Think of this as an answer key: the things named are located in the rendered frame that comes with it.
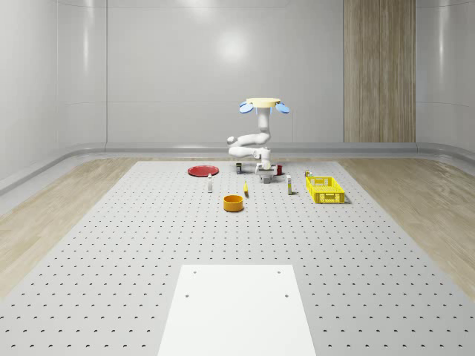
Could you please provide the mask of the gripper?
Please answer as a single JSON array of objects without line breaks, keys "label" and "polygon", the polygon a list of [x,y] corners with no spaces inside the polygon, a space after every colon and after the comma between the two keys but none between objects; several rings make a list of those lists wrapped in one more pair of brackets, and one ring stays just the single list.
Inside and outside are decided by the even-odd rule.
[{"label": "gripper", "polygon": [[277,175],[277,165],[270,165],[268,169],[265,169],[262,164],[257,164],[255,173],[261,178],[261,182],[263,182],[264,176],[269,176],[273,179]]}]

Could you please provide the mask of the yellow bowl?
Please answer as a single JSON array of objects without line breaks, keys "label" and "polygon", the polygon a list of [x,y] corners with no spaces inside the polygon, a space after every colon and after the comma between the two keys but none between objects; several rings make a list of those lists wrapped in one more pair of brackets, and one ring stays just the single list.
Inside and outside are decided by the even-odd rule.
[{"label": "yellow bowl", "polygon": [[227,195],[223,198],[223,209],[229,212],[238,212],[243,209],[243,198],[239,195]]}]

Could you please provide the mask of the red plate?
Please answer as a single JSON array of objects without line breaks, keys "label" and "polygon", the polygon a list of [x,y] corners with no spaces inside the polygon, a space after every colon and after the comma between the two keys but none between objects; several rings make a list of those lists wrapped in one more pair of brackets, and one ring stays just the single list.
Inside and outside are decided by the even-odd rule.
[{"label": "red plate", "polygon": [[219,168],[213,165],[196,165],[189,168],[188,173],[193,177],[214,176],[219,173]]}]

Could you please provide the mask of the yellow basket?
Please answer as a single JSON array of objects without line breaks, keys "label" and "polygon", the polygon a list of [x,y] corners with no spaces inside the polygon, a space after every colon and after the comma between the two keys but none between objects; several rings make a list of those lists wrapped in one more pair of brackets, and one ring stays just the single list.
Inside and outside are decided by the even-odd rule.
[{"label": "yellow basket", "polygon": [[344,203],[344,189],[333,177],[306,177],[306,188],[315,203]]}]

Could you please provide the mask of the drone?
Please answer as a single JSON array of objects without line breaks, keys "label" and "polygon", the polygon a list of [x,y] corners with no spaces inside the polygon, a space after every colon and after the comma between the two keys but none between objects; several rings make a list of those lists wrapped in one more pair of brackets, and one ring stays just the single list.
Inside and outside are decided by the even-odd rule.
[{"label": "drone", "polygon": [[273,108],[276,107],[276,110],[281,113],[289,113],[290,109],[281,102],[280,99],[276,98],[249,98],[244,102],[240,103],[240,112],[248,113],[254,108]]}]

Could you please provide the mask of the white board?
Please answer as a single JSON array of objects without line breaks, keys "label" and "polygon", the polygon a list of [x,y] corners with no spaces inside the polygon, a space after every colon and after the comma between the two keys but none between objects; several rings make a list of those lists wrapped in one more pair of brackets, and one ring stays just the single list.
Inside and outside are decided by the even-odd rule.
[{"label": "white board", "polygon": [[158,356],[315,356],[291,265],[184,265]]}]

